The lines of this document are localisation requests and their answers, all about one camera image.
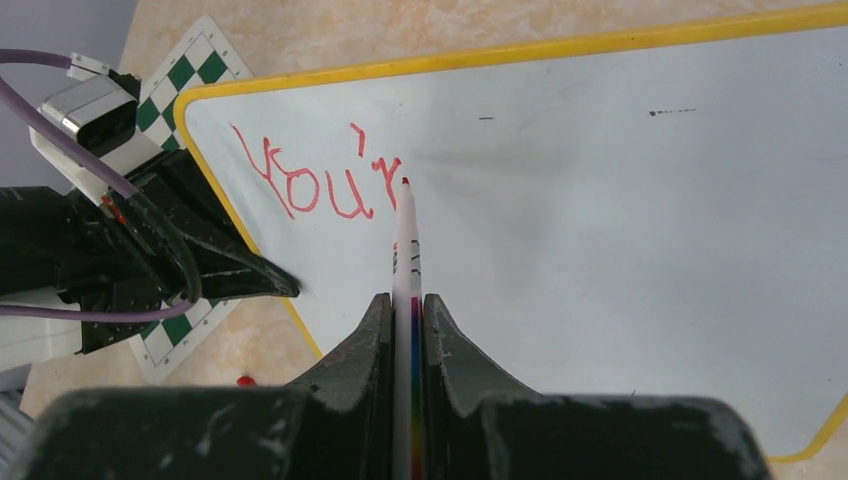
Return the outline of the yellow framed whiteboard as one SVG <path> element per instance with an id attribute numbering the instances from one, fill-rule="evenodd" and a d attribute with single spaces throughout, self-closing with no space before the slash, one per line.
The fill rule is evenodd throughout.
<path id="1" fill-rule="evenodd" d="M 847 415 L 843 1 L 198 87 L 178 129 L 318 354 L 423 287 L 541 392 L 720 399 L 775 460 Z"/>

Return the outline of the red marker cap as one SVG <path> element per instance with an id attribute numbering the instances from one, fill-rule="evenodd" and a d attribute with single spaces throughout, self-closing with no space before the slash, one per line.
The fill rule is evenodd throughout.
<path id="1" fill-rule="evenodd" d="M 239 387 L 252 387 L 257 386 L 257 382 L 248 375 L 243 375 L 236 380 L 236 383 Z"/>

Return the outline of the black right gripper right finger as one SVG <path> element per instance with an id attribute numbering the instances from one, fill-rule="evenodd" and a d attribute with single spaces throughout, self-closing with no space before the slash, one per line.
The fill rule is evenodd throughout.
<path id="1" fill-rule="evenodd" d="M 498 431 L 498 408 L 537 392 L 470 340 L 438 294 L 424 297 L 423 330 L 427 473 L 507 478 L 510 454 Z"/>

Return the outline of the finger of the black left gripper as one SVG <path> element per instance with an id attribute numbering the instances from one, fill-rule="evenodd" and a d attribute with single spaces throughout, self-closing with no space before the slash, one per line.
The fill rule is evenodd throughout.
<path id="1" fill-rule="evenodd" d="M 154 157 L 152 202 L 190 248 L 205 299 L 300 294 L 300 280 L 247 246 L 187 150 Z"/>

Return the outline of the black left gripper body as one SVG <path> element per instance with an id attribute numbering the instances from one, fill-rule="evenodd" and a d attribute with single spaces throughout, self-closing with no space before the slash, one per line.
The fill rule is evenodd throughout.
<path id="1" fill-rule="evenodd" d="M 96 322 L 94 316 L 137 317 L 184 298 L 184 275 L 156 234 L 131 210 L 108 199 L 97 207 L 83 194 L 49 187 L 1 190 L 1 303 L 84 315 L 81 350 L 95 351 L 154 322 Z"/>

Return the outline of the red whiteboard marker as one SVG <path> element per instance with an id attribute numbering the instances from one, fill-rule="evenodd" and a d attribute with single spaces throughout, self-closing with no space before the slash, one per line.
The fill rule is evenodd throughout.
<path id="1" fill-rule="evenodd" d="M 394 331 L 394 479 L 422 479 L 425 476 L 420 338 L 421 283 L 415 198 L 410 180 L 404 177 L 397 198 L 391 294 Z"/>

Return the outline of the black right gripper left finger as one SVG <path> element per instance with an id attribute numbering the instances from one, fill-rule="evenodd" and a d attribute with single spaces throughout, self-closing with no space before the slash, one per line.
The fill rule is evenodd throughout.
<path id="1" fill-rule="evenodd" d="M 353 332 L 285 385 L 305 394 L 288 479 L 391 477 L 392 314 L 376 294 Z"/>

